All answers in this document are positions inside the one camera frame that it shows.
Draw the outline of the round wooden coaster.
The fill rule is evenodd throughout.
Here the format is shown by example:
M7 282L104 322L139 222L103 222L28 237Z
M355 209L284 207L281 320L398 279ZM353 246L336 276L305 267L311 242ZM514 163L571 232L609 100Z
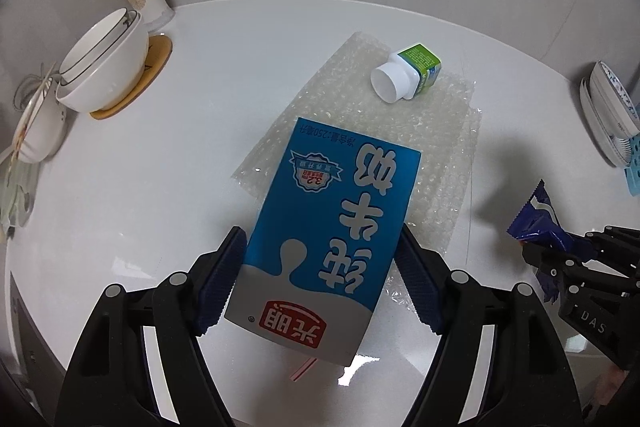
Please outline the round wooden coaster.
M90 113L90 116L95 120L111 118L134 103L151 86L155 78L160 75L171 56L173 47L171 38L168 36L164 34L152 36L149 41L148 54L145 57L142 74L134 87L124 96L122 101L119 101L113 107L95 110Z

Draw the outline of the white stacked bowls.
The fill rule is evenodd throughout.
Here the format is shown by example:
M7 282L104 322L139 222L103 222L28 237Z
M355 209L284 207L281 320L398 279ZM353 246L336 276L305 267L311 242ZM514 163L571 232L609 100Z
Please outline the white stacked bowls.
M143 72L149 34L136 10L104 17L67 53L56 99L78 113L113 107Z

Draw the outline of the small green white bottle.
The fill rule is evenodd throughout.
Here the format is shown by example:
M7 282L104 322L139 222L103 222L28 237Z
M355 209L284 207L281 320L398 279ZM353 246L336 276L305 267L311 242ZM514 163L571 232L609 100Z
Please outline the small green white bottle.
M433 86L441 69L440 58L418 42L391 53L384 64L375 67L371 86L385 103L410 101Z

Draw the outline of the light blue utensil holder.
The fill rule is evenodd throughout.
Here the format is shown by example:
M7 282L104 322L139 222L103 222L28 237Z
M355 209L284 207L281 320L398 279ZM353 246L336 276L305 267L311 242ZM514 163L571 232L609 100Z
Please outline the light blue utensil holder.
M623 153L627 165L625 178L631 196L640 195L640 135L622 141Z

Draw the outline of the blue snack wrapper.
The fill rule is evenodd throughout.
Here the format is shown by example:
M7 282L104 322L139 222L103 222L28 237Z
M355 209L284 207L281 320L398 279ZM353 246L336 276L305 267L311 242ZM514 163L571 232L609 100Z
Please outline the blue snack wrapper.
M575 244L582 246L587 243L589 246L583 237L567 232L561 227L544 180L538 182L532 196L529 197L506 231L521 245L533 242L560 248L567 253L574 249ZM544 281L544 276L538 274L538 269L535 269L536 279L542 289L541 283ZM555 303L559 298L560 291L544 291L542 289L542 292L545 303Z

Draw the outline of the blue patterned plate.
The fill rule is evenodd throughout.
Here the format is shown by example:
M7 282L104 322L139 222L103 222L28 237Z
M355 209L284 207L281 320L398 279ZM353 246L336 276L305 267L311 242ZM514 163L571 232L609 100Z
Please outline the blue patterned plate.
M630 143L626 139L610 135L597 113L590 92L589 80L582 78L579 83L579 101L584 113L586 126L591 134L592 141L603 158L615 168L626 168L631 158Z

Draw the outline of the blue patterned white bowl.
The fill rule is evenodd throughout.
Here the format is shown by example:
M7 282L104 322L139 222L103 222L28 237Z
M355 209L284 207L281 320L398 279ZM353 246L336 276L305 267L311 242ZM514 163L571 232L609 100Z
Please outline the blue patterned white bowl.
M631 139L639 133L636 106L612 69L597 61L589 77L589 92L597 113L616 138Z

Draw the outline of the blue white milk carton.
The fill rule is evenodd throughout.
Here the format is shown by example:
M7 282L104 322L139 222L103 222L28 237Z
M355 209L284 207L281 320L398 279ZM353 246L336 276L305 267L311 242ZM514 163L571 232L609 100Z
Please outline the blue white milk carton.
M308 357L352 363L390 271L420 160L412 148L296 121L226 319Z

